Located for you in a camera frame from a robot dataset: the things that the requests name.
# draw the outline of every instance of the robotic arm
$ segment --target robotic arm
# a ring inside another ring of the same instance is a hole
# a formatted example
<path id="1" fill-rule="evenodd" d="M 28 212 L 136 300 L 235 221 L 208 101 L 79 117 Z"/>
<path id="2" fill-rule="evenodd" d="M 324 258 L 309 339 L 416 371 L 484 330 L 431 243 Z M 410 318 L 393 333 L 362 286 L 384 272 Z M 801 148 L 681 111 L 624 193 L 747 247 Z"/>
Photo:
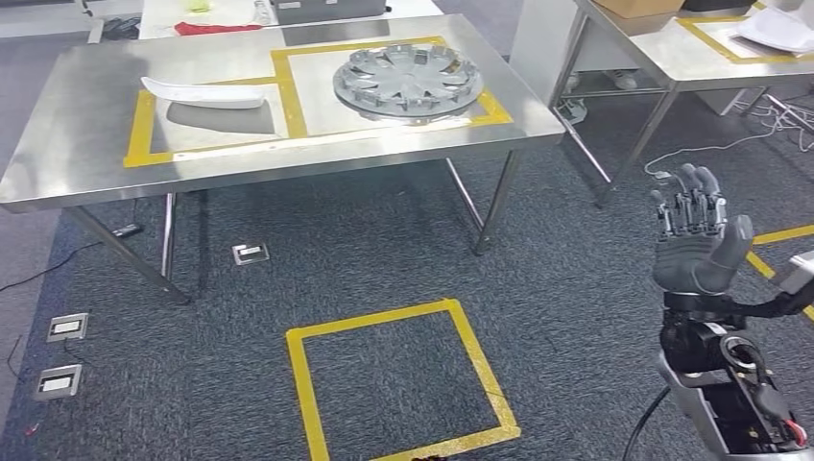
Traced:
<path id="1" fill-rule="evenodd" d="M 665 291 L 658 370 L 717 459 L 814 461 L 746 331 L 748 317 L 794 315 L 814 301 L 814 252 L 794 256 L 772 279 L 782 290 L 774 300 L 736 303 L 725 293 L 752 247 L 752 222 L 727 219 L 727 201 L 706 168 L 686 164 L 675 178 L 681 190 L 669 205 L 653 193 L 661 226 L 653 277 Z"/>

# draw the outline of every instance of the power cord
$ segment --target power cord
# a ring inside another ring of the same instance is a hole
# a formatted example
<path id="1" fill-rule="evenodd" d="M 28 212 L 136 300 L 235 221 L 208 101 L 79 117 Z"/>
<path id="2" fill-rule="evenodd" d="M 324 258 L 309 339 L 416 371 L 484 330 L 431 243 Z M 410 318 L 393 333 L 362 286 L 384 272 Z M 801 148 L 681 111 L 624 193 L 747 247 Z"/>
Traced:
<path id="1" fill-rule="evenodd" d="M 68 255 L 68 257 L 67 257 L 67 258 L 65 258 L 65 259 L 64 259 L 64 260 L 63 260 L 61 263 L 59 263 L 59 264 L 57 264 L 57 265 L 55 265 L 55 266 L 51 266 L 51 267 L 49 267 L 48 269 L 45 269 L 44 271 L 38 272 L 38 273 L 36 273 L 36 274 L 34 274 L 34 275 L 32 275 L 32 276 L 28 277 L 27 279 L 24 279 L 24 280 L 21 280 L 21 281 L 16 281 L 16 282 L 14 282 L 14 283 L 10 283 L 10 284 L 8 284 L 8 285 L 6 285 L 6 286 L 4 286 L 4 287 L 0 288 L 0 293 L 2 293 L 2 292 L 4 292 L 4 291 L 8 290 L 9 288 L 14 288 L 15 286 L 19 286 L 19 285 L 22 285 L 22 284 L 28 283 L 28 282 L 29 282 L 29 281 L 31 281 L 31 280 L 37 279 L 37 278 L 39 278 L 39 277 L 44 276 L 45 274 L 48 274 L 49 272 L 56 271 L 56 270 L 57 270 L 57 269 L 59 269 L 60 267 L 62 267 L 62 266 L 64 266 L 65 264 L 67 264 L 67 263 L 68 263 L 68 261 L 70 261 L 71 259 L 73 259 L 73 257 L 74 257 L 74 256 L 75 256 L 75 255 L 76 255 L 78 252 L 80 252 L 80 251 L 82 251 L 82 250 L 86 250 L 86 249 L 91 248 L 91 247 L 95 247 L 95 246 L 97 246 L 97 245 L 102 245 L 102 242 L 91 243 L 91 244 L 85 245 L 85 246 L 83 246 L 83 247 L 80 247 L 80 248 L 78 248 L 78 249 L 74 250 L 73 252 L 71 252 L 71 254 L 70 254 L 70 255 Z"/>
<path id="2" fill-rule="evenodd" d="M 136 207 L 137 206 L 138 206 L 138 199 L 135 199 L 135 200 L 132 201 L 132 210 L 131 210 L 131 219 L 132 219 L 131 222 L 132 223 L 135 223 L 135 212 L 136 212 Z M 137 224 L 129 224 L 129 225 L 125 226 L 124 228 L 114 230 L 112 233 L 114 235 L 116 235 L 117 237 L 119 237 L 119 238 L 128 238 L 130 236 L 133 236 L 133 235 L 136 235 L 137 233 L 142 232 L 143 230 L 144 230 L 144 228 L 142 228 L 141 226 L 139 226 Z M 48 269 L 45 269 L 44 271 L 38 272 L 38 273 L 28 277 L 27 279 L 24 279 L 24 280 L 21 280 L 21 281 L 16 281 L 16 282 L 10 283 L 10 284 L 8 284 L 6 286 L 0 287 L 0 293 L 8 290 L 9 288 L 14 288 L 15 286 L 19 286 L 19 285 L 28 283 L 29 281 L 40 278 L 40 277 L 42 277 L 42 276 L 44 276 L 44 275 L 46 275 L 46 274 L 48 274 L 50 272 L 56 271 L 60 267 L 67 264 L 71 259 L 73 259 L 73 257 L 76 256 L 78 252 L 80 252 L 82 250 L 86 250 L 86 249 L 91 248 L 91 247 L 95 247 L 97 245 L 102 245 L 102 242 L 90 243 L 90 244 L 87 244 L 87 245 L 85 245 L 83 247 L 80 247 L 80 248 L 74 250 L 73 252 L 71 252 L 71 254 L 68 255 L 68 257 L 66 259 L 64 259 L 62 262 L 60 262 L 57 265 L 51 266 Z"/>
<path id="3" fill-rule="evenodd" d="M 658 393 L 656 399 L 653 400 L 653 403 L 651 403 L 650 406 L 647 407 L 647 410 L 645 410 L 644 414 L 641 415 L 641 418 L 639 418 L 638 423 L 636 423 L 636 426 L 634 427 L 631 438 L 628 440 L 628 445 L 625 447 L 625 453 L 622 455 L 622 461 L 628 461 L 630 459 L 631 453 L 634 450 L 636 439 L 638 439 L 638 434 L 641 433 L 641 429 L 643 429 L 644 425 L 647 424 L 647 420 L 653 416 L 653 412 L 656 411 L 656 408 L 658 408 L 658 406 L 661 404 L 661 401 L 664 400 L 669 393 L 670 386 L 664 386 L 664 389 L 661 389 L 661 392 Z"/>
<path id="4" fill-rule="evenodd" d="M 737 102 L 737 103 L 735 103 L 734 106 L 737 107 L 737 108 L 740 108 L 740 109 L 745 109 L 749 105 L 747 103 Z M 687 152 L 726 151 L 726 150 L 728 150 L 728 149 L 730 149 L 730 148 L 732 148 L 734 146 L 737 146 L 738 144 L 741 144 L 743 142 L 751 141 L 751 140 L 754 140 L 754 139 L 761 139 L 761 138 L 769 137 L 769 136 L 774 135 L 775 133 L 783 132 L 783 131 L 787 131 L 787 130 L 797 130 L 797 131 L 799 131 L 797 144 L 798 144 L 798 148 L 800 149 L 801 152 L 807 153 L 812 148 L 814 148 L 814 142 L 811 142 L 811 143 L 809 143 L 807 145 L 803 145 L 802 137 L 805 134 L 805 130 L 786 117 L 786 114 L 788 113 L 788 111 L 786 111 L 784 113 L 780 113 L 779 110 L 777 110 L 775 108 L 761 107 L 761 106 L 758 106 L 756 109 L 765 110 L 765 112 L 761 112 L 761 113 L 753 112 L 753 113 L 750 113 L 750 115 L 754 115 L 754 116 L 761 117 L 761 118 L 763 118 L 763 117 L 774 117 L 774 119 L 775 119 L 774 123 L 772 123 L 771 125 L 766 123 L 763 120 L 760 121 L 760 124 L 762 126 L 770 129 L 770 131 L 768 133 L 757 134 L 757 135 L 753 135 L 753 136 L 744 137 L 744 138 L 738 139 L 738 140 L 736 140 L 736 141 L 734 141 L 731 144 L 728 144 L 726 146 L 706 146 L 706 147 L 680 149 L 680 150 L 678 150 L 676 152 L 671 152 L 670 154 L 665 154 L 665 155 L 663 155 L 663 156 L 661 156 L 659 158 L 656 158 L 654 160 L 651 160 L 651 161 L 647 162 L 647 164 L 644 165 L 644 172 L 647 173 L 650 176 L 655 177 L 657 180 L 661 180 L 661 179 L 669 177 L 670 174 L 666 173 L 664 171 L 652 171 L 651 167 L 653 165 L 655 165 L 656 163 L 659 163 L 660 161 L 662 161 L 662 160 L 664 160 L 666 158 L 670 158 L 670 157 L 677 156 L 679 154 L 683 154 L 683 153 L 687 153 Z M 805 107 L 801 107 L 801 106 L 791 105 L 791 104 L 789 105 L 789 109 L 792 110 L 793 112 L 795 112 L 796 114 L 798 114 L 806 122 L 807 121 L 814 122 L 814 110 L 808 109 L 808 108 L 805 108 Z"/>
<path id="5" fill-rule="evenodd" d="M 12 372 L 12 375 L 14 375 L 14 377 L 16 377 L 18 381 L 20 380 L 20 373 L 18 373 L 18 372 L 16 372 L 14 370 L 14 367 L 12 366 L 12 359 L 14 358 L 14 353 L 17 351 L 17 346 L 20 345 L 20 340 L 21 339 L 23 339 L 22 334 L 17 336 L 17 340 L 14 341 L 14 346 L 12 347 L 12 351 L 9 352 L 9 355 L 6 357 L 6 366 L 9 367 L 9 371 Z"/>

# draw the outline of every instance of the table leg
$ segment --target table leg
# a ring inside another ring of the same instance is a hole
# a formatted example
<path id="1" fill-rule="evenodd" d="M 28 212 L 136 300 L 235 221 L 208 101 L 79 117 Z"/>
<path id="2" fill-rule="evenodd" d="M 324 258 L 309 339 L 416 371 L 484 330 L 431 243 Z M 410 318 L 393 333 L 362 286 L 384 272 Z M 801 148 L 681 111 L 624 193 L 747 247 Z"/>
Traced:
<path id="1" fill-rule="evenodd" d="M 124 260 L 129 262 L 133 269 L 138 271 L 142 276 L 145 277 L 145 279 L 158 285 L 158 287 L 166 293 L 169 293 L 170 297 L 172 297 L 174 301 L 178 303 L 189 302 L 189 297 L 178 290 L 176 285 L 174 285 L 170 280 L 164 278 L 156 269 L 153 269 L 149 264 L 144 262 L 141 257 L 134 253 L 127 245 L 125 245 L 120 238 L 110 233 L 110 231 L 105 228 L 105 225 L 99 222 L 99 220 L 84 209 L 84 207 L 71 206 L 66 208 L 65 211 L 87 231 L 99 237 L 99 239 L 102 240 L 105 245 L 116 252 Z"/>
<path id="2" fill-rule="evenodd" d="M 173 279 L 173 250 L 176 239 L 176 202 L 174 192 L 167 194 L 166 212 L 164 214 L 164 246 L 161 249 L 161 274 L 168 280 Z"/>
<path id="3" fill-rule="evenodd" d="M 469 192 L 467 188 L 464 187 L 464 182 L 461 181 L 461 177 L 458 176 L 458 170 L 455 169 L 455 165 L 452 164 L 452 160 L 447 158 L 446 160 L 446 169 L 449 171 L 449 175 L 452 176 L 452 180 L 455 182 L 455 187 L 458 189 L 458 193 L 461 194 L 461 199 L 464 200 L 464 205 L 467 206 L 467 211 L 469 211 L 469 216 L 472 217 L 472 221 L 474 221 L 475 226 L 478 228 L 478 232 L 483 230 L 483 218 L 481 218 L 481 214 L 478 212 L 478 208 L 475 206 L 475 203 L 472 201 L 472 198 L 469 196 Z"/>
<path id="4" fill-rule="evenodd" d="M 563 96 L 565 86 L 568 85 L 568 77 L 571 75 L 571 72 L 574 71 L 574 64 L 577 63 L 577 58 L 579 58 L 580 51 L 583 47 L 586 25 L 587 14 L 582 10 L 577 10 L 577 15 L 574 16 L 574 24 L 571 26 L 571 34 L 568 38 L 568 50 L 565 52 L 563 70 L 560 72 L 560 77 L 557 78 L 557 82 L 554 84 L 551 99 L 548 101 L 548 107 L 551 110 L 557 110 L 560 97 Z"/>
<path id="5" fill-rule="evenodd" d="M 743 109 L 742 112 L 740 112 L 740 116 L 745 117 L 749 115 L 749 113 L 752 112 L 752 109 L 754 109 L 757 106 L 757 103 L 759 103 L 760 100 L 763 98 L 763 95 L 765 95 L 768 92 L 769 87 L 764 86 L 763 89 L 760 90 L 760 94 L 758 94 L 757 97 L 755 97 L 754 100 L 751 103 L 749 103 L 749 106 Z"/>
<path id="6" fill-rule="evenodd" d="M 563 115 L 560 114 L 560 111 L 557 109 L 557 106 L 560 104 L 560 100 L 565 92 L 565 88 L 568 85 L 568 77 L 570 77 L 571 73 L 574 71 L 574 65 L 577 63 L 577 58 L 580 56 L 583 41 L 585 40 L 586 26 L 587 14 L 585 14 L 585 12 L 582 10 L 577 10 L 577 15 L 574 16 L 574 23 L 571 26 L 571 35 L 568 39 L 568 50 L 565 52 L 563 70 L 560 72 L 560 76 L 557 78 L 557 82 L 554 84 L 554 89 L 551 92 L 551 98 L 548 101 L 548 108 L 550 108 L 557 118 L 560 119 L 565 126 L 565 129 L 568 130 L 568 134 L 571 135 L 571 138 L 574 139 L 574 142 L 577 143 L 580 150 L 583 151 L 583 153 L 588 157 L 593 167 L 596 168 L 600 175 L 602 175 L 602 179 L 605 180 L 605 182 L 611 182 L 611 177 L 608 176 L 608 173 L 605 172 L 605 169 L 602 168 L 602 165 L 599 163 L 596 157 L 593 156 L 593 153 L 589 150 L 580 134 L 577 133 L 574 126 L 571 125 L 570 122 L 565 120 L 565 117 L 563 117 Z"/>
<path id="7" fill-rule="evenodd" d="M 653 134 L 658 129 L 658 125 L 661 124 L 661 120 L 664 119 L 664 115 L 666 115 L 667 111 L 670 110 L 670 107 L 673 106 L 673 102 L 676 101 L 678 96 L 679 92 L 675 88 L 671 88 L 661 96 L 661 98 L 658 100 L 658 104 L 656 104 L 656 108 L 650 113 L 650 118 L 647 119 L 647 123 L 645 123 L 644 128 L 642 128 L 641 133 L 639 133 L 633 150 L 622 164 L 622 167 L 619 168 L 619 171 L 616 172 L 616 175 L 613 176 L 612 181 L 610 181 L 602 194 L 600 194 L 596 205 L 603 206 L 605 204 L 609 195 L 611 194 L 611 191 L 625 177 L 625 174 L 638 160 L 641 153 L 644 152 L 644 148 L 647 147 L 647 143 L 650 142 L 650 138 L 653 137 Z"/>
<path id="8" fill-rule="evenodd" d="M 500 181 L 497 183 L 497 189 L 494 191 L 494 198 L 491 200 L 491 207 L 489 208 L 489 215 L 487 215 L 486 222 L 484 222 L 483 229 L 478 237 L 478 243 L 475 245 L 475 254 L 482 255 L 490 245 L 494 237 L 494 230 L 497 227 L 497 222 L 503 214 L 506 207 L 506 199 L 509 196 L 509 188 L 517 173 L 517 166 L 519 164 L 520 155 L 511 151 L 506 157 L 506 164 L 503 166 L 503 173 L 500 175 Z"/>

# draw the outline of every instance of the floor socket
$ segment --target floor socket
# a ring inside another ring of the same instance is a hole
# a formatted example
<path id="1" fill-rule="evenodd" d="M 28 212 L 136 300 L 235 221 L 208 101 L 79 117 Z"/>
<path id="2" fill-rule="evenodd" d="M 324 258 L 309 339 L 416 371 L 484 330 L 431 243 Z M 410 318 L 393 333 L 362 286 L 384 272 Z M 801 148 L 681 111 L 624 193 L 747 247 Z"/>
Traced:
<path id="1" fill-rule="evenodd" d="M 258 245 L 235 245 L 231 247 L 231 253 L 234 255 L 234 263 L 238 266 L 269 260 L 269 250 L 266 248 L 265 243 Z"/>
<path id="2" fill-rule="evenodd" d="M 79 378 L 82 365 L 49 368 L 39 374 L 39 381 L 34 391 L 34 400 L 61 399 L 75 396 L 79 390 Z"/>
<path id="3" fill-rule="evenodd" d="M 48 328 L 46 343 L 62 341 L 65 339 L 82 339 L 87 330 L 87 314 L 65 315 L 51 319 L 51 326 Z"/>

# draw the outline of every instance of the table top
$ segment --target table top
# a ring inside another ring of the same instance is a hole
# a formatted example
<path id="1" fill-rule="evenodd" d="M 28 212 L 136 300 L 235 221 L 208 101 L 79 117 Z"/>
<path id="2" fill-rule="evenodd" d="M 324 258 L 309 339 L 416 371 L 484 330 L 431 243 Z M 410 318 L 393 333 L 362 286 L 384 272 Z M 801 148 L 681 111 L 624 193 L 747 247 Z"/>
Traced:
<path id="1" fill-rule="evenodd" d="M 439 40 L 483 76 L 486 89 L 466 113 L 377 119 L 334 94 L 333 74 L 353 51 Z M 176 84 L 263 85 L 268 100 L 249 110 L 167 105 L 141 89 L 145 75 Z M 0 206 L 27 212 L 499 155 L 558 142 L 563 131 L 461 15 L 86 45 L 58 59 L 0 181 Z"/>
<path id="2" fill-rule="evenodd" d="M 735 63 L 691 33 L 672 13 L 625 19 L 591 0 L 574 1 L 660 85 L 674 85 L 679 91 L 776 85 L 814 74 L 814 61 Z M 751 47 L 732 32 L 716 33 L 726 47 Z"/>
<path id="3" fill-rule="evenodd" d="M 276 26 L 275 9 L 269 0 L 263 0 L 269 13 L 269 22 L 263 26 Z M 432 0 L 388 0 L 390 12 L 385 12 L 376 19 L 399 19 L 402 17 L 434 16 L 443 14 Z M 182 0 L 144 0 L 141 14 L 139 39 L 165 38 L 177 36 L 174 26 L 179 22 L 190 24 L 217 24 L 221 26 L 242 26 L 255 23 L 254 0 L 211 0 L 208 12 L 188 12 Z M 339 19 L 330 22 L 353 22 L 370 20 L 370 17 Z"/>

